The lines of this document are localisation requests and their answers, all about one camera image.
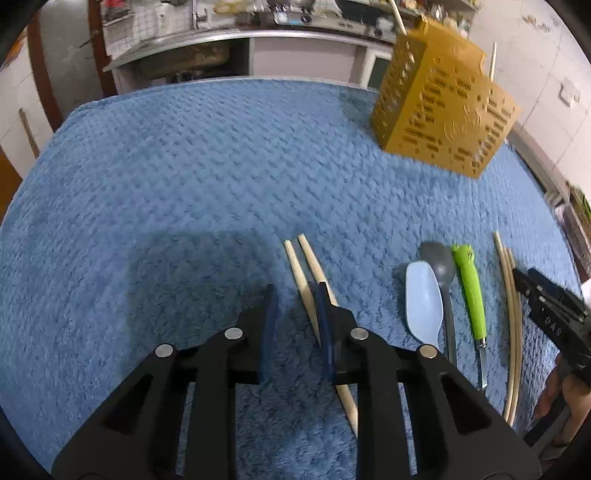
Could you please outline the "yellow perforated utensil holder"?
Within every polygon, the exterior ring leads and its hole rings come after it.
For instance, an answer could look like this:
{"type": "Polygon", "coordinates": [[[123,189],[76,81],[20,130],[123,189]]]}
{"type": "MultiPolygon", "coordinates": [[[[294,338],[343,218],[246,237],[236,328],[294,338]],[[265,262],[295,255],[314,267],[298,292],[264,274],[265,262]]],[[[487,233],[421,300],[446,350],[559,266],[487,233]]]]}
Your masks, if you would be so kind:
{"type": "Polygon", "coordinates": [[[387,153],[478,178],[521,108],[484,71],[485,52],[431,19],[394,43],[370,125],[387,153]]]}

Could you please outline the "chopstick in holder left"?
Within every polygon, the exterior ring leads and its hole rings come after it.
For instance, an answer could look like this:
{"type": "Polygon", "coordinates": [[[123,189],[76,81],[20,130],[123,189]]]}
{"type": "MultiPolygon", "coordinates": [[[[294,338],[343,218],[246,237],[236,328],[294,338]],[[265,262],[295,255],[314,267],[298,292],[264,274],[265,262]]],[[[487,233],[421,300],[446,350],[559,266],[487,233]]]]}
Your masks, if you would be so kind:
{"type": "Polygon", "coordinates": [[[391,6],[392,12],[393,12],[393,16],[394,16],[394,22],[396,22],[396,25],[398,27],[398,30],[400,31],[400,33],[402,35],[406,35],[407,34],[407,29],[405,27],[403,18],[401,16],[399,7],[396,3],[396,1],[394,0],[389,0],[389,4],[391,6]]]}

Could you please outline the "white wall switch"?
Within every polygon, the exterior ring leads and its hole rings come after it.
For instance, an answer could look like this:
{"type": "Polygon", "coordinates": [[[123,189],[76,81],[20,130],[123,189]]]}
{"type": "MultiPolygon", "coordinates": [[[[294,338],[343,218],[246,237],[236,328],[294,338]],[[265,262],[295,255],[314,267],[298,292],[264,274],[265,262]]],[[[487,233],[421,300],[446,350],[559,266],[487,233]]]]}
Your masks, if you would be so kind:
{"type": "Polygon", "coordinates": [[[580,102],[580,96],[580,89],[570,79],[564,78],[559,90],[560,100],[568,108],[573,108],[575,104],[580,102]]]}

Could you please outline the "green handled knife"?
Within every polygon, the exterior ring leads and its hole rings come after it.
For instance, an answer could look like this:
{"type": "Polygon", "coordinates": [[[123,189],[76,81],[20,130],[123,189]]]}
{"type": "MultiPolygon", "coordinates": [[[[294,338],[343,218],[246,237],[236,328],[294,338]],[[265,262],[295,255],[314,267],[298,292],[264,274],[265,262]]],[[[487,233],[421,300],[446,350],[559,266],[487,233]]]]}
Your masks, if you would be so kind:
{"type": "Polygon", "coordinates": [[[476,257],[473,248],[468,244],[454,244],[452,255],[460,272],[473,338],[478,347],[480,388],[485,392],[488,387],[486,353],[488,333],[480,278],[475,263],[476,257]]]}

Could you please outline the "blue textured towel mat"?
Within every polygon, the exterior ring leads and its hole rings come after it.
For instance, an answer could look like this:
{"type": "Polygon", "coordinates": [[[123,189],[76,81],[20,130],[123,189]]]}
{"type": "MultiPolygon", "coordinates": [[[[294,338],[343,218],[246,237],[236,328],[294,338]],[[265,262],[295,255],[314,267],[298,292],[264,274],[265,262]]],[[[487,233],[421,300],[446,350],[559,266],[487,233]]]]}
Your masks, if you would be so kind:
{"type": "Polygon", "coordinates": [[[304,235],[335,298],[414,349],[405,269],[425,241],[474,248],[489,386],[505,404],[509,344],[494,241],[578,291],[565,237],[509,146],[478,179],[385,153],[372,91],[304,81],[168,85],[79,107],[1,224],[1,405],[50,468],[157,345],[197,345],[267,285],[280,315],[269,378],[238,388],[242,479],[351,479],[356,442],[283,243],[304,235]]]}

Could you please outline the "steel gas stove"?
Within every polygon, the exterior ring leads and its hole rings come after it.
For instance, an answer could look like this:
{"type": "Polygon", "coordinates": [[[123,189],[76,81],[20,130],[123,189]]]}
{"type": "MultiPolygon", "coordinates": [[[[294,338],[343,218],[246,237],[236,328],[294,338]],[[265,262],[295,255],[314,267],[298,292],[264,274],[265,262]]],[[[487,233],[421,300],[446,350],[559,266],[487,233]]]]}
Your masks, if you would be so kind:
{"type": "Polygon", "coordinates": [[[250,26],[308,26],[314,18],[313,8],[280,5],[276,8],[256,5],[235,17],[236,25],[250,26]]]}

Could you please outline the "brown wooden door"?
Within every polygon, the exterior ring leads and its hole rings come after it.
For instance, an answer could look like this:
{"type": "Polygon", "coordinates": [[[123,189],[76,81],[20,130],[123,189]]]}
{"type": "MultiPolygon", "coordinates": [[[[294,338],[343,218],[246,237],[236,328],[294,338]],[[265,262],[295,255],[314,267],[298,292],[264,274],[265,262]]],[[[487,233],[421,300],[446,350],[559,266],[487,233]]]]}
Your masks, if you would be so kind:
{"type": "Polygon", "coordinates": [[[47,1],[27,26],[33,78],[52,130],[80,105],[117,94],[103,70],[106,53],[99,1],[47,1]]]}

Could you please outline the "chopstick in holder right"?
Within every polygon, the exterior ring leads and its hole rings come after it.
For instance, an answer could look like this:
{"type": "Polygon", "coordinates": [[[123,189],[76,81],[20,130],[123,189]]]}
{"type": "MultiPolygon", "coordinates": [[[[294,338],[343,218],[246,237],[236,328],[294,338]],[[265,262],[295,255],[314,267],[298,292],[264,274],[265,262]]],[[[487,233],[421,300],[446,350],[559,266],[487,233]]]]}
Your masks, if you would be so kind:
{"type": "Polygon", "coordinates": [[[493,41],[492,51],[490,55],[489,61],[489,79],[491,82],[494,82],[495,79],[495,72],[496,72],[496,61],[497,61],[497,52],[498,52],[498,42],[493,41]]]}

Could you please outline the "grey plastic spoon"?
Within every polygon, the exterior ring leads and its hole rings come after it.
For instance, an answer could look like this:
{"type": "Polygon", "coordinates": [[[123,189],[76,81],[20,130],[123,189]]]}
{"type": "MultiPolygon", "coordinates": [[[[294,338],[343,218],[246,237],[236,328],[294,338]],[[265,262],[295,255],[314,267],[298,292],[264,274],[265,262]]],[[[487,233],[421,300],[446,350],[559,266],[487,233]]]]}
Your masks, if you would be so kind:
{"type": "Polygon", "coordinates": [[[444,324],[446,330],[448,359],[454,366],[456,366],[456,331],[450,297],[450,287],[456,276],[456,264],[453,259],[452,250],[449,246],[442,243],[426,241],[420,245],[419,253],[421,258],[430,264],[440,288],[444,307],[444,324]]]}

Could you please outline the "kitchen counter cabinets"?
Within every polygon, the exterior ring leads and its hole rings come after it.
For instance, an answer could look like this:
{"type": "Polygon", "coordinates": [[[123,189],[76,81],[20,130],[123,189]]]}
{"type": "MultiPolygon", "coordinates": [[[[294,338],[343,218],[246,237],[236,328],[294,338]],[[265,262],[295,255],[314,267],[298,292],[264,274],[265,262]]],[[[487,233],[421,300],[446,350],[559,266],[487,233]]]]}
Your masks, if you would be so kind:
{"type": "Polygon", "coordinates": [[[341,18],[314,16],[308,26],[225,25],[198,28],[144,40],[103,68],[117,92],[147,88],[164,78],[144,80],[134,73],[137,60],[190,45],[228,41],[228,63],[199,76],[273,77],[321,80],[366,86],[377,57],[389,59],[396,34],[341,18]]]}

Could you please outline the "chopstick in holder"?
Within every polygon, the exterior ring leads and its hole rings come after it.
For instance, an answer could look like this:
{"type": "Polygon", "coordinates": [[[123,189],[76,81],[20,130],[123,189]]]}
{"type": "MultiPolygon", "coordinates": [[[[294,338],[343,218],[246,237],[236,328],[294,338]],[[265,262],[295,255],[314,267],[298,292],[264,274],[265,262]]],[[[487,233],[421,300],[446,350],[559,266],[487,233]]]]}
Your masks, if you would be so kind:
{"type": "Polygon", "coordinates": [[[396,22],[396,25],[398,27],[398,30],[400,31],[400,33],[402,35],[406,35],[407,34],[407,29],[405,27],[403,18],[401,16],[399,7],[396,3],[396,1],[394,0],[389,0],[389,4],[391,6],[392,12],[393,12],[393,16],[394,16],[394,22],[396,22]]]}
{"type": "Polygon", "coordinates": [[[489,61],[489,79],[491,82],[494,82],[495,79],[495,72],[496,72],[496,61],[497,61],[497,52],[498,52],[498,42],[493,41],[492,51],[490,55],[489,61]]]}

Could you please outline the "light blue plastic spoon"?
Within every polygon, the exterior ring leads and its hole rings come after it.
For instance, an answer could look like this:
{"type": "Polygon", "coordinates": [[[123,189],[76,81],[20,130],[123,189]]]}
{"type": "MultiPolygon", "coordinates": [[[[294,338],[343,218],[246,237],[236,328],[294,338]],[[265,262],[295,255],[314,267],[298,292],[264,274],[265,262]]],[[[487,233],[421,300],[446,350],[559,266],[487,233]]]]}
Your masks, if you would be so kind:
{"type": "Polygon", "coordinates": [[[405,307],[410,333],[422,344],[440,350],[444,306],[435,273],[426,261],[407,265],[405,307]]]}

